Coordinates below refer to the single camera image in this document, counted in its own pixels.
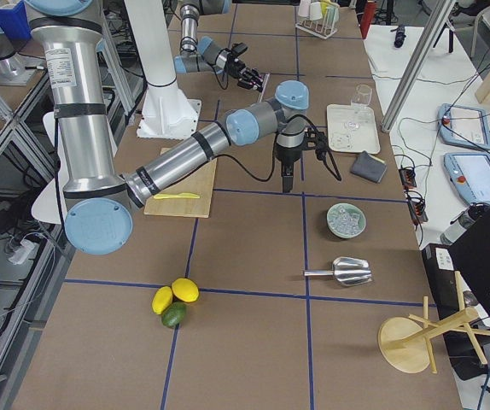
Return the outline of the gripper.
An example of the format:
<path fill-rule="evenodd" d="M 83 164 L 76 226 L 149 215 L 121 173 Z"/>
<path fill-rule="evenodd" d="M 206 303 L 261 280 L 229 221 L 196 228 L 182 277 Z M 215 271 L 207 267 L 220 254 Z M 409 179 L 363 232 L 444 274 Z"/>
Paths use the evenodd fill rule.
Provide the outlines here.
<path fill-rule="evenodd" d="M 329 141 L 323 132 L 315 131 L 311 127 L 306 128 L 302 133 L 291 135 L 292 141 L 289 143 L 279 142 L 282 137 L 285 137 L 285 134 L 277 137 L 275 153 L 281 163 L 282 192 L 291 192 L 294 164 L 301 158 L 301 153 L 313 150 L 317 159 L 325 163 L 329 152 Z"/>
<path fill-rule="evenodd" d="M 234 43 L 231 48 L 222 49 L 216 56 L 215 65 L 233 79 L 238 79 L 238 86 L 246 90 L 263 91 L 264 78 L 256 69 L 250 69 L 240 59 L 248 50 L 245 43 Z"/>

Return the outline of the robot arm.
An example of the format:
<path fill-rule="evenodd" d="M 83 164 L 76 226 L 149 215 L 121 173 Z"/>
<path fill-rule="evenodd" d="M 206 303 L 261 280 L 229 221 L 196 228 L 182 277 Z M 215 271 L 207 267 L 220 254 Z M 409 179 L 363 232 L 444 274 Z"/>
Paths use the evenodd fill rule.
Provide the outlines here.
<path fill-rule="evenodd" d="M 177 144 L 139 167 L 119 174 L 113 164 L 107 109 L 96 49 L 102 41 L 98 1 L 29 1 L 33 38 L 44 47 L 55 107 L 55 139 L 69 179 L 63 187 L 71 244 L 87 254 L 121 248 L 132 231 L 132 211 L 176 184 L 228 147 L 275 135 L 279 156 L 304 149 L 309 90 L 297 80 L 280 83 L 265 101 L 228 113 L 202 129 L 193 102 L 179 89 L 159 1 L 129 1 L 126 10 L 148 85 L 142 127 Z"/>
<path fill-rule="evenodd" d="M 179 9 L 181 40 L 179 55 L 175 56 L 176 73 L 225 73 L 237 85 L 261 92 L 264 79 L 257 69 L 250 68 L 240 58 L 248 50 L 245 43 L 235 43 L 230 48 L 218 45 L 212 38 L 198 38 L 199 19 L 204 15 L 221 15 L 230 10 L 231 1 L 182 1 Z"/>

